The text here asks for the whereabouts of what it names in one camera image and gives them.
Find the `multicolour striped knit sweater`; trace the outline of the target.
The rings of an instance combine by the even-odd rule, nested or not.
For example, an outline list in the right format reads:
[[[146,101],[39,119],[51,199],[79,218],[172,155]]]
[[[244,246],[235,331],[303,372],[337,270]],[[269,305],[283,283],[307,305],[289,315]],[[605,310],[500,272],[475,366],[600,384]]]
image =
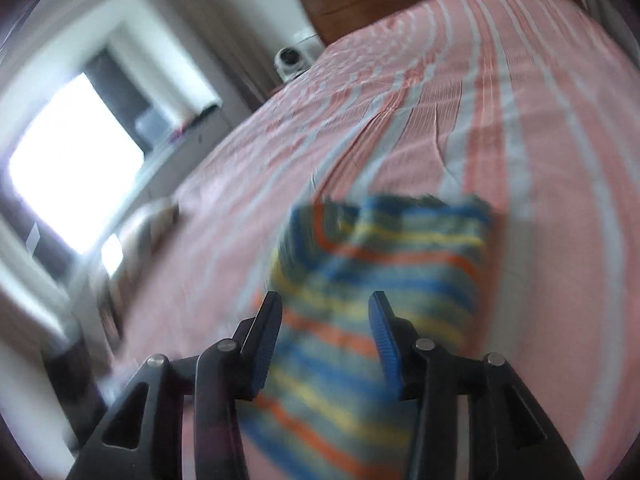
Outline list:
[[[257,479],[396,479],[414,407],[392,317],[457,350],[473,322],[492,214],[468,195],[295,207],[267,286],[283,318],[265,388],[241,408]]]

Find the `chevron patterned pillow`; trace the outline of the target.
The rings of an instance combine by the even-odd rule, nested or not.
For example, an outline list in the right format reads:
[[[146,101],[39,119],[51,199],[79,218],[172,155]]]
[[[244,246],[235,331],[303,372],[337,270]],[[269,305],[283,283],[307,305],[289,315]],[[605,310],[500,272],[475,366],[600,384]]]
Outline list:
[[[114,278],[122,272],[139,274],[142,266],[174,229],[179,216],[179,205],[172,198],[163,197],[144,204],[107,237],[101,247],[100,264],[96,270],[107,278]]]

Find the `white window-side desk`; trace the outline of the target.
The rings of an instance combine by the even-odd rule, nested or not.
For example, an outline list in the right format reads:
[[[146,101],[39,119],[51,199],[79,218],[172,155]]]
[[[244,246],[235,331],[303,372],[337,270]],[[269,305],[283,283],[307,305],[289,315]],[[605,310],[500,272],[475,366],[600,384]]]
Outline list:
[[[226,111],[214,106],[185,129],[172,134],[143,164],[134,197],[155,200],[175,192],[233,128]]]

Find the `pink striped bed sheet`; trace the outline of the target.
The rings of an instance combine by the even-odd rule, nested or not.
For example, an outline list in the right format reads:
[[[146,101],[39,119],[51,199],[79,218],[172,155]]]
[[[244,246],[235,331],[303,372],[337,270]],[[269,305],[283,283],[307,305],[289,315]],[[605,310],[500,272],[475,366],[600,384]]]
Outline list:
[[[177,198],[115,366],[193,356],[279,292],[239,407],[253,478],[401,476],[413,409],[376,290],[451,351],[503,354],[586,478],[637,437],[639,74],[570,0],[426,0],[353,32]]]

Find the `beige window curtain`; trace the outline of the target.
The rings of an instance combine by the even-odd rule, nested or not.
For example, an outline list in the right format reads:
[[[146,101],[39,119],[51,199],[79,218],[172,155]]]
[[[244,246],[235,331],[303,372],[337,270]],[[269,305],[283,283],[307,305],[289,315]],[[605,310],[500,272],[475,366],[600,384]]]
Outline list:
[[[251,110],[280,82],[265,49],[229,0],[167,0],[221,65]]]

